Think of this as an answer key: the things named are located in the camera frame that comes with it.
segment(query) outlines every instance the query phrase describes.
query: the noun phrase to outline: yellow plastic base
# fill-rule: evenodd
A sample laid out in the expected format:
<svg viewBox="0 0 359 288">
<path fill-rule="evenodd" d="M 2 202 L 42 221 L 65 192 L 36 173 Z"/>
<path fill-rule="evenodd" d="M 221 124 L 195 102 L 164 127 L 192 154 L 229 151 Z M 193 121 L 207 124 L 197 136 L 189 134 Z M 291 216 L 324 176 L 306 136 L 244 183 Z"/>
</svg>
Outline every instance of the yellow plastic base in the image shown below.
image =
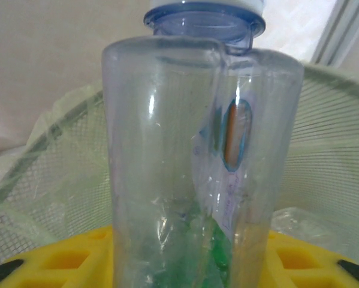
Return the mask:
<svg viewBox="0 0 359 288">
<path fill-rule="evenodd" d="M 100 228 L 41 247 L 8 261 L 24 264 L 0 288 L 111 288 L 111 227 Z M 336 262 L 345 257 L 303 241 L 270 232 L 260 288 L 359 288 Z"/>
</svg>

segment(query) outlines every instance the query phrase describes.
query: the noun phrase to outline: mesh netting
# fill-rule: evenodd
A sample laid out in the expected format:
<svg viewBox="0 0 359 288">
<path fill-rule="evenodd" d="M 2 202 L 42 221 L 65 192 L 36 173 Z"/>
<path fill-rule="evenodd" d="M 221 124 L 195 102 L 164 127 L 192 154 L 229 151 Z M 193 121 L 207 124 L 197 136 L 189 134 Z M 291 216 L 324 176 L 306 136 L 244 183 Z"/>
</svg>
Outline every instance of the mesh netting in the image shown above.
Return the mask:
<svg viewBox="0 0 359 288">
<path fill-rule="evenodd" d="M 80 92 L 0 183 L 0 263 L 111 223 L 102 94 Z M 306 67 L 277 207 L 290 206 L 332 223 L 359 262 L 359 83 L 328 68 Z"/>
</svg>

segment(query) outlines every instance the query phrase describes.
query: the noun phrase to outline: bottle neck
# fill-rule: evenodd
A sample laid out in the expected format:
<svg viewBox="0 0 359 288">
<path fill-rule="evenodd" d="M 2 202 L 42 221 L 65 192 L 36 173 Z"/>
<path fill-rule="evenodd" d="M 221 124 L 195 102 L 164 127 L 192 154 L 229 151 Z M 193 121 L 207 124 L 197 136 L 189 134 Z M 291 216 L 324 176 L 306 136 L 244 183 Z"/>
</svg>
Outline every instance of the bottle neck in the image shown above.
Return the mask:
<svg viewBox="0 0 359 288">
<path fill-rule="evenodd" d="M 238 7 L 211 3 L 171 4 L 148 12 L 144 18 L 154 35 L 213 38 L 234 48 L 250 49 L 264 30 L 260 16 Z"/>
</svg>

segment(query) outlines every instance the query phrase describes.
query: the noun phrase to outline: white bottle cap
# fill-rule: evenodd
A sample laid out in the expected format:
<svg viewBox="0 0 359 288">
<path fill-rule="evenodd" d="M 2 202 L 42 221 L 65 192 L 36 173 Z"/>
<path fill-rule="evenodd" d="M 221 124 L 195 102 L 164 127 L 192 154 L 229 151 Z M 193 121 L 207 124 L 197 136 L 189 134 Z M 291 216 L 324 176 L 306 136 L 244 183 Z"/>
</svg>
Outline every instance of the white bottle cap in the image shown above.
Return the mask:
<svg viewBox="0 0 359 288">
<path fill-rule="evenodd" d="M 191 2 L 205 2 L 214 4 L 226 4 L 244 8 L 262 16 L 265 0 L 150 0 L 151 9 L 168 4 L 184 4 Z"/>
</svg>

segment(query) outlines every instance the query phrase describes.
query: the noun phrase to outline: clear plastic bottle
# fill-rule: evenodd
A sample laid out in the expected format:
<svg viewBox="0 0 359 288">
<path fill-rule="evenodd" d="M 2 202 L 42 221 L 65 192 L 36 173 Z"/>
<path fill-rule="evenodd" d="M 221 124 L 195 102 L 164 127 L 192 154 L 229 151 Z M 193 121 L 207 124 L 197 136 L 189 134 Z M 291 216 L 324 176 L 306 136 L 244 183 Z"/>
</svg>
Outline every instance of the clear plastic bottle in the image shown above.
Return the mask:
<svg viewBox="0 0 359 288">
<path fill-rule="evenodd" d="M 231 1 L 153 1 L 103 53 L 115 287 L 257 286 L 303 66 Z"/>
</svg>

